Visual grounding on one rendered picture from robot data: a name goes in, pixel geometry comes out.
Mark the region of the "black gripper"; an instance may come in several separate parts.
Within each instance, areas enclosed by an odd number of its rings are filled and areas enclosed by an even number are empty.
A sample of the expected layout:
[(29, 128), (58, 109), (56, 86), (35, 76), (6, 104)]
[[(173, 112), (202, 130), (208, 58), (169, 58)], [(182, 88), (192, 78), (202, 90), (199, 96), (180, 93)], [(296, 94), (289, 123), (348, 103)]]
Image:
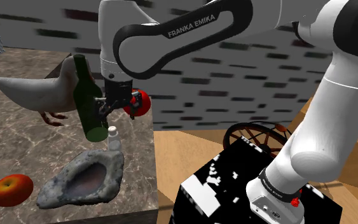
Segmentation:
[(95, 97), (95, 111), (100, 120), (105, 120), (107, 116), (116, 108), (123, 108), (130, 103), (130, 118), (135, 119), (135, 114), (142, 107), (142, 94), (135, 90), (132, 92), (133, 81), (111, 81), (104, 79), (105, 96)]

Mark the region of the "red tomato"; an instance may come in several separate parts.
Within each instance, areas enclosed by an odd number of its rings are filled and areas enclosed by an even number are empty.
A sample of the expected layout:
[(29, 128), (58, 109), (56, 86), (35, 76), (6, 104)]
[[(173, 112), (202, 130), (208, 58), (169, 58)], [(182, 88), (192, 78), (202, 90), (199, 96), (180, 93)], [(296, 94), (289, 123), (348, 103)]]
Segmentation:
[[(135, 90), (138, 90), (142, 94), (142, 107), (138, 110), (138, 112), (135, 114), (135, 116), (142, 116), (145, 115), (150, 107), (151, 107), (151, 100), (147, 93), (140, 89), (133, 89), (132, 92)], [(128, 106), (125, 106), (123, 110), (130, 116), (130, 103)]]

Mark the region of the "dark green glass bottle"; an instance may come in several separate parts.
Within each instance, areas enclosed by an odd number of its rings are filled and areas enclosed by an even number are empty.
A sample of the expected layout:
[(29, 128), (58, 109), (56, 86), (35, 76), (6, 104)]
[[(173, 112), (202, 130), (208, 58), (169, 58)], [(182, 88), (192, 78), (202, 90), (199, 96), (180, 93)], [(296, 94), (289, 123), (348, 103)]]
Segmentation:
[(99, 105), (95, 100), (102, 97), (102, 91), (90, 75), (86, 57), (76, 54), (73, 59), (78, 77), (78, 83), (73, 92), (76, 109), (86, 139), (98, 143), (108, 136), (108, 124), (105, 118), (99, 118)]

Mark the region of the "clear shaker with white cap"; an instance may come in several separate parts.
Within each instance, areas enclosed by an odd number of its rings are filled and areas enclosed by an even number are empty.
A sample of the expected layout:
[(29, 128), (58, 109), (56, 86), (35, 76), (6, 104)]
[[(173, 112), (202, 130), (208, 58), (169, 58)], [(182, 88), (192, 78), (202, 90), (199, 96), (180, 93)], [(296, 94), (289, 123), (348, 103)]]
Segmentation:
[(118, 129), (115, 126), (110, 126), (108, 132), (107, 149), (109, 151), (121, 151), (122, 145)]

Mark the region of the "white goose figure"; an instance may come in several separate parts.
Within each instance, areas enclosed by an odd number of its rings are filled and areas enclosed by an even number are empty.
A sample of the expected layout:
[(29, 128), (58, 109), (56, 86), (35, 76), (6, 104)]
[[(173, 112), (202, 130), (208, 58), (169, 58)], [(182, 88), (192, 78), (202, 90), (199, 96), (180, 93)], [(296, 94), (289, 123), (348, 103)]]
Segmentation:
[(69, 56), (62, 61), (59, 77), (0, 77), (0, 91), (19, 106), (38, 112), (46, 124), (59, 127), (62, 123), (53, 122), (50, 117), (63, 120), (67, 118), (64, 113), (76, 110), (73, 92), (78, 81), (74, 57)]

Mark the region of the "grey stone bowl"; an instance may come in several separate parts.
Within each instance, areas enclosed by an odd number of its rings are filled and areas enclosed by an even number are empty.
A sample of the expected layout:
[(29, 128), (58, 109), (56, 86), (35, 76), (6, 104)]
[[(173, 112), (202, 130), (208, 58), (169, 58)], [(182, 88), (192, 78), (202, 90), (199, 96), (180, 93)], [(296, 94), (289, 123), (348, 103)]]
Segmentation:
[(124, 155), (120, 151), (86, 150), (41, 188), (40, 209), (108, 203), (120, 191)]

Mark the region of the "dark wagon wheel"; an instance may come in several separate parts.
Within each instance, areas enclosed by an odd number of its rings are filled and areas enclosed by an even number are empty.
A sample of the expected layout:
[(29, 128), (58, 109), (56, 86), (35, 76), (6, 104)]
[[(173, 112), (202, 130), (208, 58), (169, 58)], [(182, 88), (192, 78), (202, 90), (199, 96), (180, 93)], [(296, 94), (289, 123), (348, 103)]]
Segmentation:
[(275, 158), (291, 135), (292, 132), (279, 123), (241, 122), (227, 129), (223, 137), (223, 148), (227, 149), (234, 141), (245, 137), (251, 144)]

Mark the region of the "red yellow apple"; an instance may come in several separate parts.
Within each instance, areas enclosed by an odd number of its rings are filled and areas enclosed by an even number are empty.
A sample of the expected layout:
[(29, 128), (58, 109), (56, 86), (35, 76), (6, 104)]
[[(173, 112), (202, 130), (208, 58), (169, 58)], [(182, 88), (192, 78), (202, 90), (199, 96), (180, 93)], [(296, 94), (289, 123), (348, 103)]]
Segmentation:
[(0, 207), (13, 207), (27, 200), (34, 189), (32, 179), (23, 174), (12, 174), (0, 180)]

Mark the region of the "black white patterned robot stand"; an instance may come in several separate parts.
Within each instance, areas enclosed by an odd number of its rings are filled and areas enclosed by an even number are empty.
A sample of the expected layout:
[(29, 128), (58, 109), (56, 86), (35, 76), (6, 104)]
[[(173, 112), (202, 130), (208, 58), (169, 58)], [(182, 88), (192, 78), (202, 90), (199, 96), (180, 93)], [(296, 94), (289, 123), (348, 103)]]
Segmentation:
[[(269, 163), (245, 137), (232, 143), (183, 181), (169, 224), (268, 224), (250, 208), (246, 184)], [(302, 187), (305, 224), (340, 224), (343, 208), (312, 185)]]

